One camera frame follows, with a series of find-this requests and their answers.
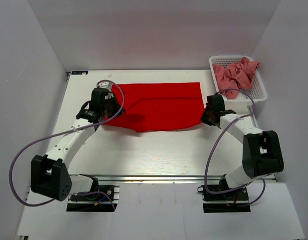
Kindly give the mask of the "red t-shirt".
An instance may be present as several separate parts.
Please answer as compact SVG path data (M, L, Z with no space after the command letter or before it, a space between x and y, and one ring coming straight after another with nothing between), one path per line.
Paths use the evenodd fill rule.
M205 109L199 82L119 84L112 91L125 112L107 125L137 133L197 126Z

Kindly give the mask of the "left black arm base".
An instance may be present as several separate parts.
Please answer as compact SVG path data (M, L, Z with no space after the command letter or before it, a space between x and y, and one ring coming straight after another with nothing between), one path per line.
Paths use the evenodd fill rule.
M119 185L104 184L87 174L73 175L67 212L113 213L119 200Z

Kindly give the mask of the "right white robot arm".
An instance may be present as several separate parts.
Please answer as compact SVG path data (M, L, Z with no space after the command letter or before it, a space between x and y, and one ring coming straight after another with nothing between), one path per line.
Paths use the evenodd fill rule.
M284 170L284 161L278 134L251 127L244 121L251 114L239 116L235 111L226 109L223 97L218 93L207 97L206 108L201 122L222 130L214 143L207 159L204 173L204 187L207 193L232 199L239 189L254 180L280 173ZM216 147L225 133L229 133L243 146L242 164L223 175L217 190L208 189L208 169Z

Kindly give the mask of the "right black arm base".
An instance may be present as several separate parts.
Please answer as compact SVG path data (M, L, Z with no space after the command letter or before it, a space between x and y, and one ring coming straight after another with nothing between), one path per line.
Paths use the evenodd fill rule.
M251 211L249 196L246 188L222 194L211 194L205 186L197 188L202 195L203 212L210 213L247 213Z

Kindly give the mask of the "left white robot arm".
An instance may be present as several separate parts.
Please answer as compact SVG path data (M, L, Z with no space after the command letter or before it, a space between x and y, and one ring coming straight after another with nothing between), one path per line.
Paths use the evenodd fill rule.
M71 194L84 194L93 200L99 195L97 179L91 175L70 175L68 168L84 143L100 125L124 113L111 86L93 89L75 117L71 130L53 148L31 161L31 191L63 201Z

